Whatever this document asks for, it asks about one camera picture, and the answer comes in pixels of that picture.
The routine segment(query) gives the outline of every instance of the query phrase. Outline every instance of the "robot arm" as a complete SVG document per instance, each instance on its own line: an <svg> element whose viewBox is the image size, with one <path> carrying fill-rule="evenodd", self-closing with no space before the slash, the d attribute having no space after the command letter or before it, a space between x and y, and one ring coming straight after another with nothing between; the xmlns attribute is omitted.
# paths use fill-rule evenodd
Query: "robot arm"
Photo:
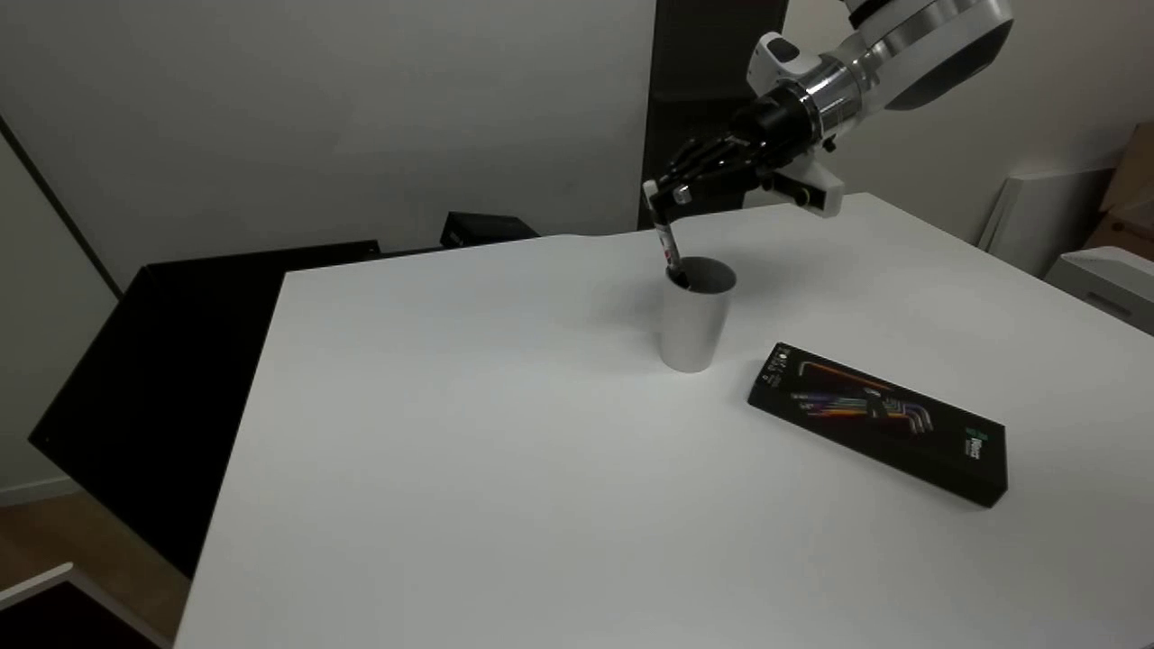
<svg viewBox="0 0 1154 649"><path fill-rule="evenodd" d="M1010 37L1010 0L843 0L856 33L810 57L768 33L752 57L758 95L729 133L685 145L645 179L658 223L694 214L699 197L783 190L838 214L841 179L816 161L870 112L909 112L939 100L994 63Z"/></svg>

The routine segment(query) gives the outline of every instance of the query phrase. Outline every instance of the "gray wall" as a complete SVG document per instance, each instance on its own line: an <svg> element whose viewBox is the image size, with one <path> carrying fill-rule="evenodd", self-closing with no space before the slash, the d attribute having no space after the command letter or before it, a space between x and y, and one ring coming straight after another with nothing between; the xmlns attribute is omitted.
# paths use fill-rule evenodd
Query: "gray wall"
<svg viewBox="0 0 1154 649"><path fill-rule="evenodd" d="M1010 170L1114 158L1154 120L1154 5L1013 0L1013 12L1018 33L994 72L925 112L865 124L834 170L975 237ZM793 0L787 33L829 47L849 21L838 0Z"/></svg>
<svg viewBox="0 0 1154 649"><path fill-rule="evenodd" d="M0 506L61 483L29 432L111 306L111 287L0 139Z"/></svg>
<svg viewBox="0 0 1154 649"><path fill-rule="evenodd" d="M649 41L653 0L0 5L0 112L118 281L448 208L623 232Z"/></svg>

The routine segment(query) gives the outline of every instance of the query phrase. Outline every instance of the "black chair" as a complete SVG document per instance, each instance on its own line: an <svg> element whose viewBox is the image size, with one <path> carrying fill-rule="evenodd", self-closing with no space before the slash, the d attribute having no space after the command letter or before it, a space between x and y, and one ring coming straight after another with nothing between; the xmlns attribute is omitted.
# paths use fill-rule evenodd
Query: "black chair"
<svg viewBox="0 0 1154 649"><path fill-rule="evenodd" d="M448 214L439 246L443 247L471 247L471 246L495 246L495 240L520 240L538 237L520 215L497 214Z"/></svg>
<svg viewBox="0 0 1154 649"><path fill-rule="evenodd" d="M285 269L356 258L378 246L144 265L33 444L192 578Z"/></svg>
<svg viewBox="0 0 1154 649"><path fill-rule="evenodd" d="M64 563L0 592L0 646L164 649L171 642Z"/></svg>

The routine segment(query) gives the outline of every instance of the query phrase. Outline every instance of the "black package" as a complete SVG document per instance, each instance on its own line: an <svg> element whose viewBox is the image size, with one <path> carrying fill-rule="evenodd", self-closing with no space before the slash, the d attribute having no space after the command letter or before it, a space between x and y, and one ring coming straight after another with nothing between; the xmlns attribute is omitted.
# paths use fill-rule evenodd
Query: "black package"
<svg viewBox="0 0 1154 649"><path fill-rule="evenodd" d="M752 405L994 508L1007 494L1007 429L796 346L776 346Z"/></svg>

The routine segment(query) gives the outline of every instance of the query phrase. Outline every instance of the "white cup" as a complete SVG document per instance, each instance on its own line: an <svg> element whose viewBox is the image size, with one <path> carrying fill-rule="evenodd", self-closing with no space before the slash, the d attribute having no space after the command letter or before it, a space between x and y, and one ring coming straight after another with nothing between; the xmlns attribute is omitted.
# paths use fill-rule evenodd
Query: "white cup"
<svg viewBox="0 0 1154 649"><path fill-rule="evenodd" d="M658 348L675 370L712 366L733 287L733 265L706 256L685 256L679 275L667 269L658 321Z"/></svg>

